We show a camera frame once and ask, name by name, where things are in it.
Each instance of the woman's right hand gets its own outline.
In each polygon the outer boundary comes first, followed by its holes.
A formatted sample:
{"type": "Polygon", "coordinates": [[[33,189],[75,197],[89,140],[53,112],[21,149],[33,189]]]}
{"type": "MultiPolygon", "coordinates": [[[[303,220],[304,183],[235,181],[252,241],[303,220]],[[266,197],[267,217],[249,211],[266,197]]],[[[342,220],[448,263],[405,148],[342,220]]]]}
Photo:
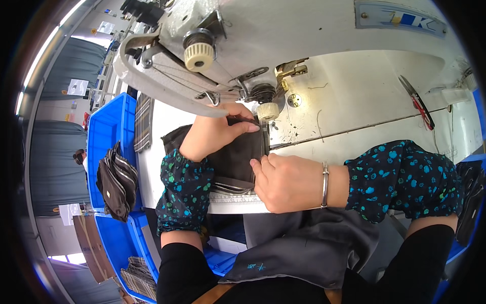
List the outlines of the woman's right hand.
{"type": "MultiPolygon", "coordinates": [[[[270,154],[250,165],[255,173],[255,192],[272,213],[318,208],[322,204],[323,165],[298,156],[270,154]]],[[[328,198],[330,207],[345,207],[349,192],[346,166],[330,166],[328,198]]]]}

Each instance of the zipper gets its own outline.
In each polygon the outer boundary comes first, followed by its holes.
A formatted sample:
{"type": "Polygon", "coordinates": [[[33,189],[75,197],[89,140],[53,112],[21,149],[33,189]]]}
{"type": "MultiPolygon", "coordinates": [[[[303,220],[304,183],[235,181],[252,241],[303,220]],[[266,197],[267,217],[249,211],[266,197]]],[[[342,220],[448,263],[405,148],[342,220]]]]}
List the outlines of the zipper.
{"type": "Polygon", "coordinates": [[[221,183],[221,182],[215,182],[215,183],[213,183],[213,186],[214,186],[215,190],[220,190],[220,191],[231,193],[231,194],[245,194],[245,193],[253,190],[253,188],[242,188],[242,187],[224,184],[224,183],[221,183]]]}

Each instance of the ruler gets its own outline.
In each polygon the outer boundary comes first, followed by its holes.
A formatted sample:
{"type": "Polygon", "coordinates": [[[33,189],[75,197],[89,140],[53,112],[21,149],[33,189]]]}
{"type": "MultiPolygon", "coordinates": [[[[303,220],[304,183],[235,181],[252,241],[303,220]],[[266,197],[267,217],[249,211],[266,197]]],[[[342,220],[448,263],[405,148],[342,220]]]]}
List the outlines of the ruler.
{"type": "Polygon", "coordinates": [[[209,214],[270,213],[257,195],[235,196],[210,192],[209,202],[209,214]]]}

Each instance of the sewing machine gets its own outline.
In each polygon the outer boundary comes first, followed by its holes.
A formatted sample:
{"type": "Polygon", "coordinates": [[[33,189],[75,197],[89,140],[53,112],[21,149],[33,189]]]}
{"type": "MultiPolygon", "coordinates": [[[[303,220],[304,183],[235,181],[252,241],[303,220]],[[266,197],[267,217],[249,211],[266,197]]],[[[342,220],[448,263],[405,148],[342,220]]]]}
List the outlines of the sewing machine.
{"type": "Polygon", "coordinates": [[[122,9],[154,30],[125,39],[114,70],[176,108],[156,106],[165,133],[192,123],[181,111],[221,117],[220,102],[238,101],[268,123],[270,148],[281,155],[342,163],[407,138],[457,163],[482,145],[473,74],[431,1],[174,0],[157,8],[128,0],[122,9]]]}

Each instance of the floral sleeve cover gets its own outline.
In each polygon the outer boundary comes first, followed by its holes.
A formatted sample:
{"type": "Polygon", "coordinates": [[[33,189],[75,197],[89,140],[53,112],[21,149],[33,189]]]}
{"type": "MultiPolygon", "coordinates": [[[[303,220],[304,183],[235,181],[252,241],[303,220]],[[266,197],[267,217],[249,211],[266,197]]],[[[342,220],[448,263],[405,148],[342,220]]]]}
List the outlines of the floral sleeve cover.
{"type": "Polygon", "coordinates": [[[345,165],[350,178],[346,209],[371,223],[381,222],[388,209],[411,219],[462,211],[464,190],[454,164],[413,141],[383,143],[345,165]]]}
{"type": "Polygon", "coordinates": [[[164,157],[160,179],[165,189],[156,207],[158,235],[174,230],[201,232],[213,177],[214,169],[207,158],[193,162],[184,158],[178,149],[164,157]]]}

